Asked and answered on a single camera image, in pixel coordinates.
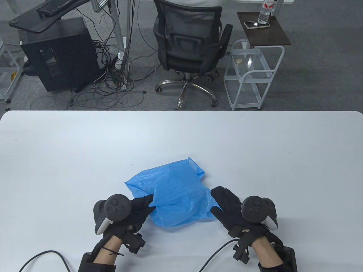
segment chair armrest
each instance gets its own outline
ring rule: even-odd
[[[231,37],[232,29],[233,29],[233,26],[232,25],[229,25],[229,24],[226,25],[224,27],[224,30],[223,30],[223,33],[222,33],[222,37],[219,40],[219,42],[214,43],[214,44],[211,44],[211,47],[217,47],[219,49],[222,46],[225,46],[226,49],[227,49],[228,42],[229,42],[229,38]]]
[[[216,42],[214,44],[211,44],[209,46],[209,50],[207,51],[206,58],[204,59],[199,74],[204,75],[209,69],[212,63],[217,58],[217,55],[220,55],[219,58],[223,57],[226,54],[229,38],[231,37],[233,26],[232,25],[226,25],[221,39],[219,42]]]
[[[155,22],[154,22],[154,34],[159,36],[162,39],[165,39],[165,28],[164,29],[160,28],[159,16],[156,17]]]

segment forearm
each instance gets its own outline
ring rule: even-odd
[[[111,239],[104,245],[104,247],[118,252],[121,248],[121,245],[122,240],[116,236],[112,236]],[[116,254],[112,254],[112,252],[102,248],[93,263],[115,265],[116,257]]]
[[[283,264],[283,261],[265,236],[254,241],[252,248],[264,268],[276,267]]]

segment brown tabletop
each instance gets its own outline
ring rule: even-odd
[[[276,17],[270,17],[269,28],[247,29],[244,22],[257,21],[259,12],[237,12],[251,46],[291,45]]]

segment white shirt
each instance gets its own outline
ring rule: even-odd
[[[167,0],[170,3],[187,7],[222,7],[225,0]]]

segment computer tower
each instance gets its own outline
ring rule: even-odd
[[[20,30],[19,40],[47,91],[78,92],[102,75],[82,17],[58,20],[39,34]]]

